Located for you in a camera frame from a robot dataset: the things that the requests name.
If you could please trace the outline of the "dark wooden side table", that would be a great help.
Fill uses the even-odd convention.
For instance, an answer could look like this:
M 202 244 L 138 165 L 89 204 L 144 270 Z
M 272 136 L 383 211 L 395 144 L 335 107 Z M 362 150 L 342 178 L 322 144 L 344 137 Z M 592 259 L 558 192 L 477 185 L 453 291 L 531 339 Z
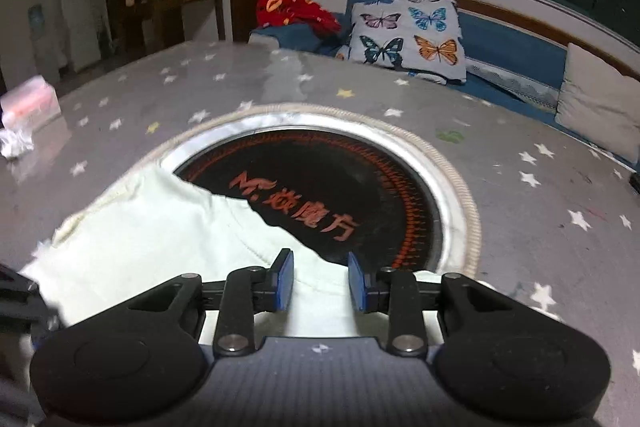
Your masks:
M 151 53 L 178 46 L 186 41 L 183 9 L 188 5 L 202 2 L 213 3 L 217 37 L 219 40 L 224 40 L 227 35 L 222 0 L 146 0 L 125 6 L 115 20 L 116 39 L 127 53 L 142 53 L 148 48 L 145 43 L 143 24 L 150 22 Z

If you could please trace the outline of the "grey cushion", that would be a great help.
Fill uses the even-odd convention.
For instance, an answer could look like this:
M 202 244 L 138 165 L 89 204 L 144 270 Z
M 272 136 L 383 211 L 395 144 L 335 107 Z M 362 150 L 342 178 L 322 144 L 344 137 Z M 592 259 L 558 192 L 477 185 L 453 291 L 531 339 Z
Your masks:
M 555 122 L 626 159 L 639 161 L 640 84 L 571 43 Z

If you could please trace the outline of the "butterfly print pillow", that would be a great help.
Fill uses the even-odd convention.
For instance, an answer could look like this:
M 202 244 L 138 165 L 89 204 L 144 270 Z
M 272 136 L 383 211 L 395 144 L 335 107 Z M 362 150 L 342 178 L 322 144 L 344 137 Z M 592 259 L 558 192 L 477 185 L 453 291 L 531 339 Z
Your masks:
M 335 56 L 439 84 L 466 83 L 462 29 L 452 0 L 356 3 L 348 38 Z

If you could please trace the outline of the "crumpled white tissue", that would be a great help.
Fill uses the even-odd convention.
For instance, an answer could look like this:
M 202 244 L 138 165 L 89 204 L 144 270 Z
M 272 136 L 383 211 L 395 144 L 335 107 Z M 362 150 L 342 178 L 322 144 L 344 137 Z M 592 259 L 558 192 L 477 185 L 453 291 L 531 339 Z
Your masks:
M 7 160 L 19 158 L 34 149 L 32 134 L 24 130 L 0 130 L 1 156 Z

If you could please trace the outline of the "blue sofa bench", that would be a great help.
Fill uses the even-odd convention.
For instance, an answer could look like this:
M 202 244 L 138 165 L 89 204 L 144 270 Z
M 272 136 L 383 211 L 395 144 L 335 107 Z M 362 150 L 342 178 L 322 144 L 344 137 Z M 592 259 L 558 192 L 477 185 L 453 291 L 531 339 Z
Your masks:
M 250 33 L 250 42 L 260 42 L 273 49 L 344 58 L 354 7 L 361 4 L 366 8 L 388 8 L 393 1 L 347 0 L 345 11 L 334 15 L 341 25 L 337 34 L 319 37 L 304 23 L 260 25 Z M 582 134 L 555 121 L 567 48 L 500 18 L 470 10 L 466 7 L 468 3 L 464 0 L 458 4 L 468 80 L 448 86 L 591 143 Z

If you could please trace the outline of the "pale green garment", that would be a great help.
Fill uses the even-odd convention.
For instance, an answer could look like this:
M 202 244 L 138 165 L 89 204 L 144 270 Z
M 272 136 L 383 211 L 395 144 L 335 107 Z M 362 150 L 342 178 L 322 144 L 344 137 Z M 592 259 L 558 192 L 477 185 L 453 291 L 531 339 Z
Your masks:
M 352 309 L 344 265 L 267 225 L 244 200 L 210 194 L 158 167 L 126 176 L 68 217 L 21 272 L 75 324 L 182 273 L 221 281 L 236 269 L 269 267 L 283 248 L 294 254 L 291 306 L 261 317 L 258 337 L 386 339 L 383 315 Z

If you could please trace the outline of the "red patterned blanket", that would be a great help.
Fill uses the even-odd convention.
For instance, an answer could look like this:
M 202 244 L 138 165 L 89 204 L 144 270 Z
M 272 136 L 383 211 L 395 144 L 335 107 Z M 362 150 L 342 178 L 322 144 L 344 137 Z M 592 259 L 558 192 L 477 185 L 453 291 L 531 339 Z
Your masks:
M 314 0 L 257 0 L 256 20 L 261 28 L 305 24 L 320 37 L 337 34 L 342 28 L 338 19 Z

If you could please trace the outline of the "grey star tablecloth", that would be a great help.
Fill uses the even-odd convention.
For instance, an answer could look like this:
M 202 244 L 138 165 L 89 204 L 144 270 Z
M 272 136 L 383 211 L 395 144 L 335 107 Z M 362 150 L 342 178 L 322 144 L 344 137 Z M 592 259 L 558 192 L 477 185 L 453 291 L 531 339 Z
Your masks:
M 1 173 L 1 259 L 29 262 L 62 221 L 199 121 L 306 102 L 419 135 L 480 212 L 478 275 L 596 338 L 611 357 L 605 426 L 639 421 L 639 196 L 626 169 L 545 124 L 393 72 L 261 46 L 194 42 L 65 89 L 52 156 Z

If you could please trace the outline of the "pink tissue pack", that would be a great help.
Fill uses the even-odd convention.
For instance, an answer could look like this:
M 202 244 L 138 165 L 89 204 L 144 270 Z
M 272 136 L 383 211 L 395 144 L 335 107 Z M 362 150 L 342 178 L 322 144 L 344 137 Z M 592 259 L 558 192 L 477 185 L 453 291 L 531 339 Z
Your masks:
M 2 95 L 1 113 L 6 129 L 36 131 L 58 117 L 61 107 L 52 84 L 35 76 Z

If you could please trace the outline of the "white refrigerator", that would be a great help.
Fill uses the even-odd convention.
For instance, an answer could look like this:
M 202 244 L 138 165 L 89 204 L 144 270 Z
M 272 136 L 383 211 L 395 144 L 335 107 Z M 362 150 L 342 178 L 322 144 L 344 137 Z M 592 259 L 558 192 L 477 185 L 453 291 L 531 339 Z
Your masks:
M 99 62 L 101 53 L 91 0 L 61 0 L 61 10 L 73 70 L 78 72 Z

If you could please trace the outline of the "black remote control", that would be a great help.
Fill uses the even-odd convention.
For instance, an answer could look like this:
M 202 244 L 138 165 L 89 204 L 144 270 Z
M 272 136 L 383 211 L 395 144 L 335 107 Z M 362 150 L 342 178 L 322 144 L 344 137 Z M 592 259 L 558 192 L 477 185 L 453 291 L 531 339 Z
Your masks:
M 634 189 L 634 191 L 640 194 L 640 173 L 631 173 L 629 177 L 629 184 Z

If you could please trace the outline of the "round induction cooker plate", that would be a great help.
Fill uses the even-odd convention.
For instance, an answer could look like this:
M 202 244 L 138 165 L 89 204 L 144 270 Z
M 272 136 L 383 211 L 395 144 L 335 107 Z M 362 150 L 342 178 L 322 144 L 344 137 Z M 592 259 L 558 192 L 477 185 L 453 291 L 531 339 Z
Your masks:
M 474 277 L 480 214 L 458 170 L 417 135 L 312 104 L 240 109 L 155 147 L 157 166 L 248 202 L 326 261 Z

